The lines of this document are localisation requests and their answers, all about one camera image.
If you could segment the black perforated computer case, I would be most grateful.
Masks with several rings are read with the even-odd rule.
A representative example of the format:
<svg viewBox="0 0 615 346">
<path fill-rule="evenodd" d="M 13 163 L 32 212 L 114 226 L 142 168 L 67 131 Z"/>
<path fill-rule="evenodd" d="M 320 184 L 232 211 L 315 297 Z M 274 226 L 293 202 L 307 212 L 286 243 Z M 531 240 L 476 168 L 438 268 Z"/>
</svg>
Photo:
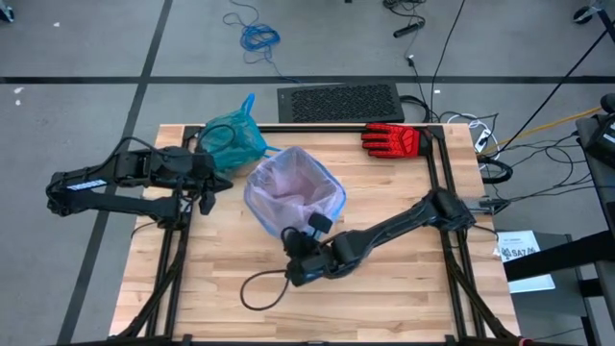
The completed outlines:
<svg viewBox="0 0 615 346">
<path fill-rule="evenodd" d="M 394 84 L 296 86 L 277 90 L 281 123 L 404 123 Z"/>
</svg>

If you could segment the white printed paper sheet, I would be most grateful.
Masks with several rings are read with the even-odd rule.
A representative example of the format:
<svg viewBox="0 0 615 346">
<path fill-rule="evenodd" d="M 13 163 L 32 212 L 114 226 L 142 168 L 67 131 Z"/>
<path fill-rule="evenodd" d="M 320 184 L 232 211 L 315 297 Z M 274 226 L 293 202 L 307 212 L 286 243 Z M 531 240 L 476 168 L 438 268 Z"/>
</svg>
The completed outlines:
<svg viewBox="0 0 615 346">
<path fill-rule="evenodd" d="M 500 232 L 497 235 L 497 243 L 493 255 L 500 258 L 502 263 L 541 251 L 533 231 Z M 553 290 L 555 283 L 551 274 L 545 274 L 523 280 L 509 281 L 508 288 L 511 294 L 528 293 Z"/>
</svg>

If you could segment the red work glove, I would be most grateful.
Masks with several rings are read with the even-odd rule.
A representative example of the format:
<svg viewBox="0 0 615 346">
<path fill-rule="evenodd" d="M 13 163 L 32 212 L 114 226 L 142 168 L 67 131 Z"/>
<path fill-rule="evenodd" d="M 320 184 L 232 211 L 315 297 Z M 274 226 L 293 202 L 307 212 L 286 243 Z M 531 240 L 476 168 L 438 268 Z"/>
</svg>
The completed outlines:
<svg viewBox="0 0 615 346">
<path fill-rule="evenodd" d="M 378 159 L 412 159 L 431 153 L 431 138 L 409 126 L 370 123 L 360 139 L 367 154 Z"/>
</svg>

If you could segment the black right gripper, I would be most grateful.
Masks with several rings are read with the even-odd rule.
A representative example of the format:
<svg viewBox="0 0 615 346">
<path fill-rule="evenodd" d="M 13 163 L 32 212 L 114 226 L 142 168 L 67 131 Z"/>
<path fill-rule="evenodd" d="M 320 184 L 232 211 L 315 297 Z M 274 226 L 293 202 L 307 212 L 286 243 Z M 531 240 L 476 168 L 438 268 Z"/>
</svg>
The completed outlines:
<svg viewBox="0 0 615 346">
<path fill-rule="evenodd" d="M 318 233 L 328 234 L 332 221 L 324 214 L 315 212 L 308 224 Z M 330 279 L 337 269 L 332 247 L 293 227 L 281 233 L 283 248 L 289 258 L 284 276 L 294 286 L 309 284 L 317 279 Z"/>
</svg>

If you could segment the pink plastic trash bag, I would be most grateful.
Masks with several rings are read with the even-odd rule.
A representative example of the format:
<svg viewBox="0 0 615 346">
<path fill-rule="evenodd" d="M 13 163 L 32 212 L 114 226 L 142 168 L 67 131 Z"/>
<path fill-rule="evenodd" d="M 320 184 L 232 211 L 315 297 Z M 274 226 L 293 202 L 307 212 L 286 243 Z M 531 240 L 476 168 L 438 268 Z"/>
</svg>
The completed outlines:
<svg viewBox="0 0 615 346">
<path fill-rule="evenodd" d="M 244 201 L 270 235 L 293 227 L 316 238 L 310 226 L 294 225 L 302 210 L 323 210 L 335 222 L 347 200 L 343 185 L 320 161 L 298 146 L 262 161 L 247 177 Z"/>
</svg>

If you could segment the black side table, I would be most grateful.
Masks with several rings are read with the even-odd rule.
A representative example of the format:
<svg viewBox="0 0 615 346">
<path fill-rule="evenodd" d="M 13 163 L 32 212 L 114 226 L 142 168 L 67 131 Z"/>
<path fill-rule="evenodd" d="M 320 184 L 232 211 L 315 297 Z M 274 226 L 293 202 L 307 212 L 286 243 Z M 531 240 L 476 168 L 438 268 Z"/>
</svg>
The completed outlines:
<svg viewBox="0 0 615 346">
<path fill-rule="evenodd" d="M 573 240 L 534 233 L 540 252 L 504 263 L 508 281 L 551 274 L 555 289 L 513 294 L 517 308 L 580 318 L 589 346 L 605 346 L 590 300 L 602 298 L 615 328 L 615 237 L 603 231 Z"/>
</svg>

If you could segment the blue plastic trash bag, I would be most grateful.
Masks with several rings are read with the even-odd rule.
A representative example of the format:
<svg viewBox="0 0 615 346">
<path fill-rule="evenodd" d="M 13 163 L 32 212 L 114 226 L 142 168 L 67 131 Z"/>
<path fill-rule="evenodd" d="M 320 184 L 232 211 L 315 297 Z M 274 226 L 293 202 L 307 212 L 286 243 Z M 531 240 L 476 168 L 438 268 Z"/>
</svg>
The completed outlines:
<svg viewBox="0 0 615 346">
<path fill-rule="evenodd" d="M 281 149 L 269 146 L 251 115 L 256 96 L 250 93 L 241 107 L 210 120 L 197 137 L 196 152 L 209 153 L 215 172 L 231 179 L 239 170 L 277 154 Z"/>
</svg>

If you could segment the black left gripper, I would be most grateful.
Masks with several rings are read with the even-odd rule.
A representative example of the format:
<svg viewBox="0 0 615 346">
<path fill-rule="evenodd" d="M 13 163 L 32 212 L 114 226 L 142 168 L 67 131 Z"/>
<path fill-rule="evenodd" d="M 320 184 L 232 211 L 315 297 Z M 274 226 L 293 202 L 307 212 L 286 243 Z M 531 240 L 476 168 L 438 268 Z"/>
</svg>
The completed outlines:
<svg viewBox="0 0 615 346">
<path fill-rule="evenodd" d="M 231 189 L 234 184 L 217 174 L 213 175 L 210 159 L 207 155 L 189 153 L 188 161 L 191 167 L 188 171 L 188 187 L 185 188 L 185 198 L 193 203 L 198 202 L 200 213 L 209 215 L 216 202 L 215 193 Z"/>
</svg>

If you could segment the white power strip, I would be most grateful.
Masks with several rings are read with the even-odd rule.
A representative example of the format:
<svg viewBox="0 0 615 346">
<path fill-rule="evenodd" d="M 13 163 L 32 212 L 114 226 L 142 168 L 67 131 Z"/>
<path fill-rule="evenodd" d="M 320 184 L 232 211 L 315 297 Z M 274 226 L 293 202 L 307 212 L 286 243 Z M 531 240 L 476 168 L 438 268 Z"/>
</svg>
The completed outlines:
<svg viewBox="0 0 615 346">
<path fill-rule="evenodd" d="M 474 144 L 475 152 L 481 153 L 491 138 L 492 131 L 489 128 L 484 128 L 479 135 L 479 138 Z"/>
</svg>

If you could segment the black wheeled stand base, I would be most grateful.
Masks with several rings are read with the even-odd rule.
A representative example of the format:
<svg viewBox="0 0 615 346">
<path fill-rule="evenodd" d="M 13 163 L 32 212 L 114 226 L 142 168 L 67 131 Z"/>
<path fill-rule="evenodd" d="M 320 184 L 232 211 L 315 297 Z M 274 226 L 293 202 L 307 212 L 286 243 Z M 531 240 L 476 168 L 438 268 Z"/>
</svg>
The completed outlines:
<svg viewBox="0 0 615 346">
<path fill-rule="evenodd" d="M 605 12 L 607 4 L 615 0 L 589 0 L 587 6 L 581 7 L 573 14 L 573 22 L 583 25 L 589 22 L 595 14 Z"/>
</svg>

